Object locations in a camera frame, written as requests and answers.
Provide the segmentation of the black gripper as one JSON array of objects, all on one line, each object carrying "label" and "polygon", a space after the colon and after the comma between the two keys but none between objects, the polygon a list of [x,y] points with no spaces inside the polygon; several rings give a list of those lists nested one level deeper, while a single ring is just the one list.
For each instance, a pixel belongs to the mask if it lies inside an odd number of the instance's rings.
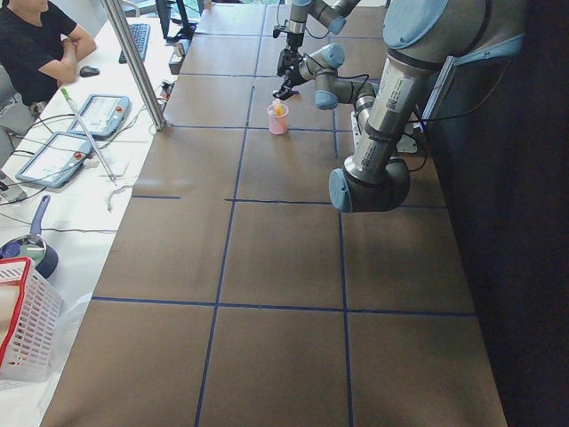
[{"label": "black gripper", "polygon": [[286,20],[284,32],[286,33],[286,43],[288,48],[297,52],[303,44],[306,22],[296,20]]},{"label": "black gripper", "polygon": [[272,96],[275,99],[289,99],[291,96],[300,93],[294,87],[303,85],[307,82],[307,80],[301,74],[302,64],[302,59],[294,58],[294,64],[286,71],[284,75],[283,86],[272,93]]}]

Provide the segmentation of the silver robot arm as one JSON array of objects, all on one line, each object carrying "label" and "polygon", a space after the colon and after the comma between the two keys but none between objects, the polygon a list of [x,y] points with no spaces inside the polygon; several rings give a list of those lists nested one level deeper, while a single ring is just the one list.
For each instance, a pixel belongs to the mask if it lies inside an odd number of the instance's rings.
[{"label": "silver robot arm", "polygon": [[290,16],[284,25],[286,47],[297,52],[302,46],[309,16],[334,35],[340,34],[346,25],[346,18],[359,3],[359,0],[340,0],[333,5],[322,0],[292,1]]},{"label": "silver robot arm", "polygon": [[447,58],[466,62],[511,57],[520,47],[529,4],[526,1],[390,1],[383,21],[386,60],[378,85],[342,80],[345,53],[328,44],[311,54],[299,52],[309,17],[339,34],[356,7],[354,1],[294,1],[273,36],[286,35],[277,74],[284,79],[275,97],[286,100],[293,88],[315,83],[318,109],[340,104],[354,108],[355,151],[329,177],[333,206],[343,213],[385,212],[400,206],[410,189],[410,172],[397,154],[419,95]]}]

